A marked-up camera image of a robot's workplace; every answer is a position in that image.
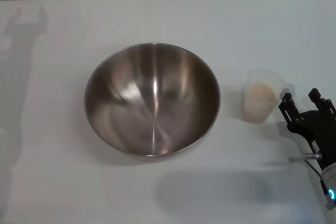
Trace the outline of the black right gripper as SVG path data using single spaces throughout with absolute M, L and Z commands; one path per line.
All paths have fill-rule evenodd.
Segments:
M 321 169 L 335 163 L 335 107 L 330 99 L 321 97 L 317 88 L 308 94 L 318 110 L 299 114 L 292 99 L 286 92 L 278 105 L 287 122 L 287 129 L 303 136 L 314 153 L 320 153 L 318 160 Z

